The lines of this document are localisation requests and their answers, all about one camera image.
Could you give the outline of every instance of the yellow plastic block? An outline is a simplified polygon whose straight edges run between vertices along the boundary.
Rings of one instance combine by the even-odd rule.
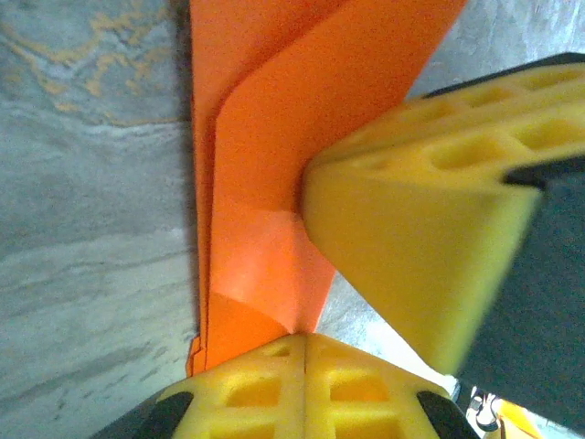
[[[304,336],[280,338],[168,388],[190,391],[174,439],[302,438]]]
[[[585,63],[521,71],[378,117],[316,156],[310,166],[585,99]]]
[[[175,439],[436,439],[416,398],[436,384],[319,335],[280,338],[194,378]]]
[[[445,390],[331,338],[307,338],[305,439],[437,438],[416,398]]]
[[[584,154],[585,69],[530,70],[406,104],[323,152],[305,172],[303,220],[419,355],[453,374],[541,197],[503,175]]]

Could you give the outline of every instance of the folded orange plastic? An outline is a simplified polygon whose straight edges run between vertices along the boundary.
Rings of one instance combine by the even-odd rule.
[[[200,337],[189,375],[311,332],[334,268],[308,160],[401,102],[464,0],[193,0]]]

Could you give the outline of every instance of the dark gray surface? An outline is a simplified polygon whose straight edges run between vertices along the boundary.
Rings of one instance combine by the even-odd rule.
[[[585,173],[549,180],[461,371],[585,433]]]

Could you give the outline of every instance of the orange panel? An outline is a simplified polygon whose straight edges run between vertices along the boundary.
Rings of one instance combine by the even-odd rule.
[[[402,101],[463,4],[192,2],[201,339],[189,372],[314,330],[334,269],[298,215],[303,168]]]

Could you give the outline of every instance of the concrete surface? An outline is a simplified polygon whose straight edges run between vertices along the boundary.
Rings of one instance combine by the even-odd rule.
[[[0,0],[2,438],[88,437],[185,376],[186,7]],[[585,51],[581,2],[472,0],[411,94],[568,50]],[[338,278],[320,330],[433,373],[360,300]]]

